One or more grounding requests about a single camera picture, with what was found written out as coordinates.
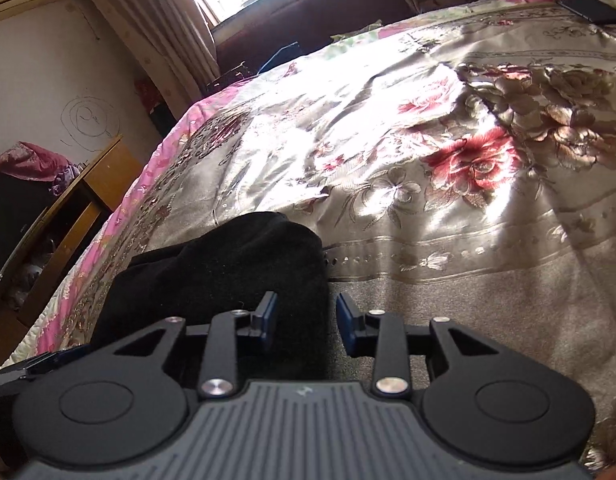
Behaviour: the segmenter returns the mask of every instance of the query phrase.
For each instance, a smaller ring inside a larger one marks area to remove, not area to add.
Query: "black phone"
[[[559,0],[557,3],[595,25],[616,25],[616,9],[600,0]]]

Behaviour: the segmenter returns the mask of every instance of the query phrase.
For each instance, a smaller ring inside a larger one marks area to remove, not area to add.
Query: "bed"
[[[132,256],[255,210],[322,238],[333,297],[453,317],[579,381],[591,464],[616,461],[616,26],[487,0],[195,104],[8,362],[88,341]],[[370,370],[334,335],[331,367]]]

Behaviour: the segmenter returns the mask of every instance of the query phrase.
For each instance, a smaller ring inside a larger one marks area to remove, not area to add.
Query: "wooden cabinet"
[[[117,137],[28,229],[1,270],[0,364],[24,337],[55,289],[141,173]],[[52,241],[54,251],[18,310],[6,298],[22,266]]]

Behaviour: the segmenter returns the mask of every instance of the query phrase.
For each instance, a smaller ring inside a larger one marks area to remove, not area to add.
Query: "black fabric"
[[[140,254],[112,283],[92,335],[100,348],[167,316],[210,323],[254,310],[278,294],[272,355],[248,361],[249,376],[325,377],[328,284],[322,241],[272,212],[249,213],[184,244]]]
[[[166,103],[159,103],[150,112],[150,120],[163,139],[177,124],[177,120]]]
[[[304,51],[302,50],[299,43],[297,43],[296,41],[294,43],[291,43],[290,45],[283,46],[282,48],[277,50],[273,57],[271,57],[267,62],[264,63],[264,65],[259,69],[259,72],[257,72],[257,75],[263,74],[268,70],[272,70],[279,65],[283,65],[284,63],[292,61],[293,59],[297,59],[298,57],[301,57],[303,55]]]

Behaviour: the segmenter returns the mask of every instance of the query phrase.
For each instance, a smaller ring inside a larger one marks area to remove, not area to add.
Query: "white wall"
[[[0,22],[0,153],[17,140],[86,162],[117,132],[141,162],[160,142],[134,90],[146,74],[90,0]]]

